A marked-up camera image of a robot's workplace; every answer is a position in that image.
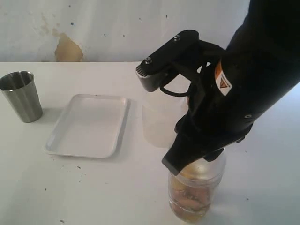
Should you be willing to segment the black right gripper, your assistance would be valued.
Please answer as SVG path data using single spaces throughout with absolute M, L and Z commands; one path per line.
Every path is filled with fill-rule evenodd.
M 196 68 L 175 64 L 192 82 L 187 91 L 188 111 L 177 122 L 177 136 L 162 158 L 162 164 L 173 175 L 200 158 L 213 161 L 225 146 L 242 141 L 253 125 L 239 108 L 230 108 L 232 101 L 215 82 L 215 70 L 224 50 L 201 40 L 198 45 L 200 64 Z

